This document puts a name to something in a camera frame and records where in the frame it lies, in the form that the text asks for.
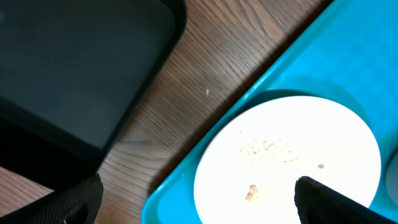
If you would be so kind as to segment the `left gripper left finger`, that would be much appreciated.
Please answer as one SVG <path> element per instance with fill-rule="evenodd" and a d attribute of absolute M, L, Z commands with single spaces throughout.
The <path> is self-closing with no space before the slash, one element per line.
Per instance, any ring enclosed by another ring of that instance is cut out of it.
<path fill-rule="evenodd" d="M 1 217 L 1 224 L 92 224 L 103 198 L 98 174 L 63 190 L 56 190 Z"/>

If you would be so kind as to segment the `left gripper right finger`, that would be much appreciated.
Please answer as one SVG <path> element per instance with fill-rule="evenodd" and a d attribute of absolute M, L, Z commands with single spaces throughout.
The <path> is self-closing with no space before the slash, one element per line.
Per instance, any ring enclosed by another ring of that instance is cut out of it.
<path fill-rule="evenodd" d="M 301 224 L 397 224 L 308 176 L 295 183 Z"/>

